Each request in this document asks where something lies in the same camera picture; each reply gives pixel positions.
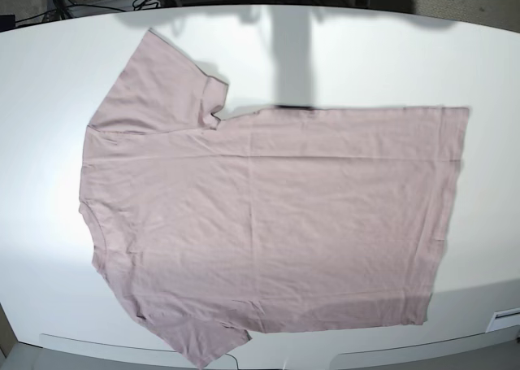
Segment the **pink T-shirt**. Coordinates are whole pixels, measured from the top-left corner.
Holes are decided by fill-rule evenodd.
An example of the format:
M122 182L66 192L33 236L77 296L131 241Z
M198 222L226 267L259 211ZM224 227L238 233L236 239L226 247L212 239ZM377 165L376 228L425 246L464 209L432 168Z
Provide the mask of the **pink T-shirt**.
M84 137L93 266L198 368L251 332L420 325L469 111L264 108L147 32Z

